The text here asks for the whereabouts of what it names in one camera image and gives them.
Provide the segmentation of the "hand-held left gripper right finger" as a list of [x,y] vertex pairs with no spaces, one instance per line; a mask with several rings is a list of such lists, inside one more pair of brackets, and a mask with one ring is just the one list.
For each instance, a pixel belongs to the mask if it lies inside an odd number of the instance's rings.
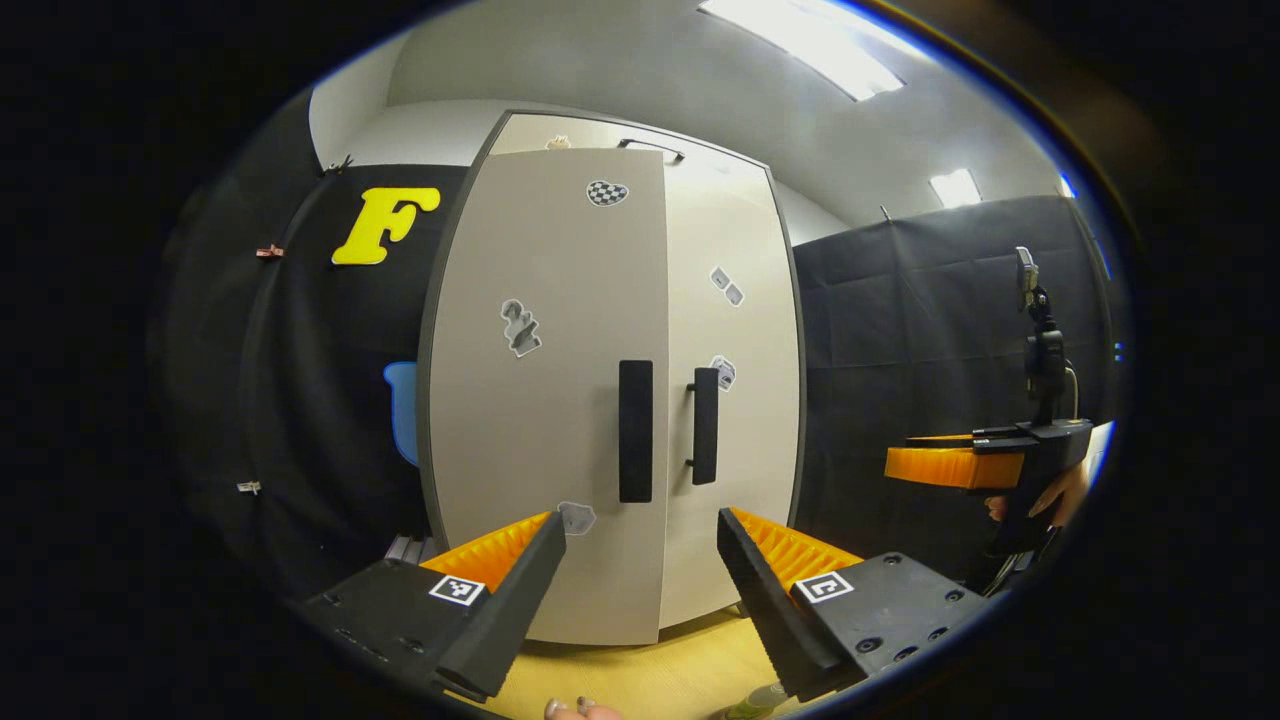
[[989,605],[900,552],[860,559],[736,507],[716,544],[787,696],[846,691],[965,630]]

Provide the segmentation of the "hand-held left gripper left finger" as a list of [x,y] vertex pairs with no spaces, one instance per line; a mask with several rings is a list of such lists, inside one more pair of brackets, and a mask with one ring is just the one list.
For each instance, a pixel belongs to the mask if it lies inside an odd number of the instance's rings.
[[420,694],[499,694],[566,551],[540,512],[425,562],[380,559],[306,600],[301,618],[365,667]]

